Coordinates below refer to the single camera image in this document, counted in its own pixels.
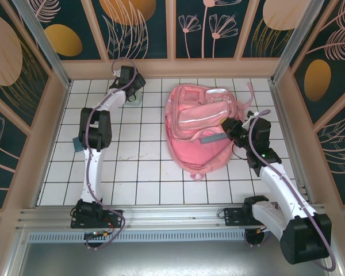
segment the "backpack pocket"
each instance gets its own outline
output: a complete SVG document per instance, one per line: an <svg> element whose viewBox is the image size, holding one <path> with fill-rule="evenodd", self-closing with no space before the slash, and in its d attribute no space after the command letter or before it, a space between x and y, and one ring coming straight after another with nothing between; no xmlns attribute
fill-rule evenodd
<svg viewBox="0 0 345 276"><path fill-rule="evenodd" d="M180 92L179 107L193 108L204 104L204 90L198 87L187 86Z"/></svg>
<svg viewBox="0 0 345 276"><path fill-rule="evenodd" d="M187 131L215 127L220 125L220 121L227 118L228 115L226 101L214 102L180 111L178 126Z"/></svg>

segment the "robotic arm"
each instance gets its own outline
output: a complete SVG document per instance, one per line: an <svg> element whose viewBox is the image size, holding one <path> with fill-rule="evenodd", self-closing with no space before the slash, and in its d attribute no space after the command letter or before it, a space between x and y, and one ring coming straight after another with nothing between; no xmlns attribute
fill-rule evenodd
<svg viewBox="0 0 345 276"><path fill-rule="evenodd" d="M291 187L293 189L291 191L290 187L286 185L284 179L290 183L291 181L286 175L281 159L270 148L270 122L258 118L253 127L252 137L249 137L249 127L257 115L258 113L249 113L248 121L244 124L228 118L221 123L221 126L236 146L247 151L249 166L269 187L281 210L276 209L265 196L260 195L246 198L240 213L244 220L259 221L276 236L280 241L282 253L289 263L295 264L326 258L329 256L328 250L305 210L312 215L328 244L331 241L331 221L326 214L317 214L295 186ZM249 139L252 140L256 152L262 159L279 171L282 177L279 177L254 154Z"/></svg>
<svg viewBox="0 0 345 276"><path fill-rule="evenodd" d="M110 86L105 98L92 108L83 108L80 113L78 138L85 154L85 177L81 198L71 212L71 228L107 228L108 222L116 228L121 225L120 218L107 210L103 210L94 197L102 201L102 164L105 151L110 146L112 139L110 111L122 107L125 101L130 101L129 99L135 96L137 90L145 85L145 80L138 73L135 80L127 88L120 90L131 82L133 75L134 67L121 66L120 76ZM96 110L91 117L88 131L89 151L86 145L86 129L88 119L94 109Z"/></svg>

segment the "pink backpack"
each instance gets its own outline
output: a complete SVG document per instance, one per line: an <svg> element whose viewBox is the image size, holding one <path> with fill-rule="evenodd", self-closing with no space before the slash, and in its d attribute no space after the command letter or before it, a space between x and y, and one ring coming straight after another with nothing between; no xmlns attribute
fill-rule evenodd
<svg viewBox="0 0 345 276"><path fill-rule="evenodd" d="M205 144L201 139L224 133L220 122L225 118L244 121L244 110L254 98L250 83L248 88L251 99L245 104L226 89L179 85L170 93L165 107L168 150L193 180L202 180L229 162L232 142L228 138Z"/></svg>

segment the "white tile floor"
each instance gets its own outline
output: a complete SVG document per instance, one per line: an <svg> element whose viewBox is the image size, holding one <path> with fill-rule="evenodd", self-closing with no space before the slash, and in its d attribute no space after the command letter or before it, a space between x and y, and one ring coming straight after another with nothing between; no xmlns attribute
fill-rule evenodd
<svg viewBox="0 0 345 276"><path fill-rule="evenodd" d="M253 111L271 109L271 146L294 178L274 102L266 79L147 79L140 106L124 106L111 112L112 143L102 170L103 201L113 205L242 203L244 198L264 194L274 200L264 183L245 160L233 155L228 165L201 182L172 161L166 144L163 116L169 92L178 84L224 87L246 102L247 82L255 90ZM75 205L82 190L83 152L74 152L81 108L92 107L105 95L112 80L75 80L52 153L39 205ZM245 158L245 150L235 148Z"/></svg>

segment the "metal vent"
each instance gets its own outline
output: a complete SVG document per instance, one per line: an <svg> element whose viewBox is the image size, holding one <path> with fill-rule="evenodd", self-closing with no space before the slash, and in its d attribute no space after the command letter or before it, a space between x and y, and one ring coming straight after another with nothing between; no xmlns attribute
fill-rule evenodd
<svg viewBox="0 0 345 276"><path fill-rule="evenodd" d="M87 232L39 232L31 233L29 243L84 243ZM98 237L89 242L105 242L111 236ZM192 242L203 240L244 240L243 229L178 230L178 231L126 231L120 233L114 242Z"/></svg>

